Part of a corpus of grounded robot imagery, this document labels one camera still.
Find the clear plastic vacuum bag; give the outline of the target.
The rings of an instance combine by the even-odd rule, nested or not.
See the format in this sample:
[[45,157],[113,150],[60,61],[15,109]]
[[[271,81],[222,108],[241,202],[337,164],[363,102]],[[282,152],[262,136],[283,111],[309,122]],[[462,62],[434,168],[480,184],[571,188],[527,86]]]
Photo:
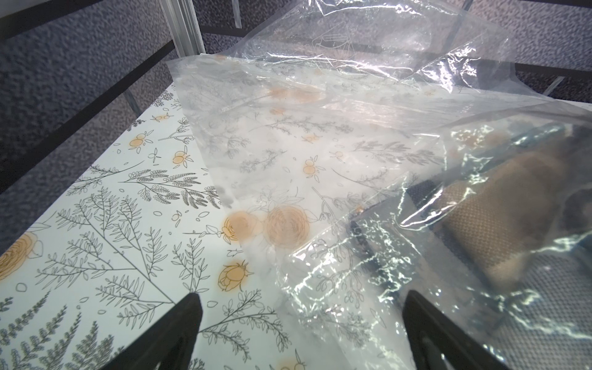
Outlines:
[[[300,1],[171,75],[252,269],[338,366],[414,365],[419,292],[510,369],[591,367],[591,112],[519,82],[507,32],[440,1]],[[548,140],[567,187],[513,289],[435,205]]]

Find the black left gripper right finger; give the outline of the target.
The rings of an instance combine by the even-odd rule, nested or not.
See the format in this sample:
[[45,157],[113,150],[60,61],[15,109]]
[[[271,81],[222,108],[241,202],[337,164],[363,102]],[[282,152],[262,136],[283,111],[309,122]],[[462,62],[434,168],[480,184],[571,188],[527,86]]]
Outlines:
[[402,317],[418,369],[507,368],[417,291],[407,294]]

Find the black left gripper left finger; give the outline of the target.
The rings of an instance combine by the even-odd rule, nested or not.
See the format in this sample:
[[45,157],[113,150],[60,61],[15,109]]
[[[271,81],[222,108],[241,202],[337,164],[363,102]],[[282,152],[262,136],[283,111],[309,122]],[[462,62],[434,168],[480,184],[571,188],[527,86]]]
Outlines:
[[186,295],[102,369],[188,369],[202,318],[199,294]]

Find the brown plaid scarf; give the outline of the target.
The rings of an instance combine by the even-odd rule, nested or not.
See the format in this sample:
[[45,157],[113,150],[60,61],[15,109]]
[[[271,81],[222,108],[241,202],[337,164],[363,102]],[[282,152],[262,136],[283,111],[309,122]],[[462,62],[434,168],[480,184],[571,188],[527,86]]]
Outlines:
[[442,224],[498,291],[517,284],[539,248],[567,187],[573,147],[548,140],[485,173],[482,183],[457,181],[435,203]]

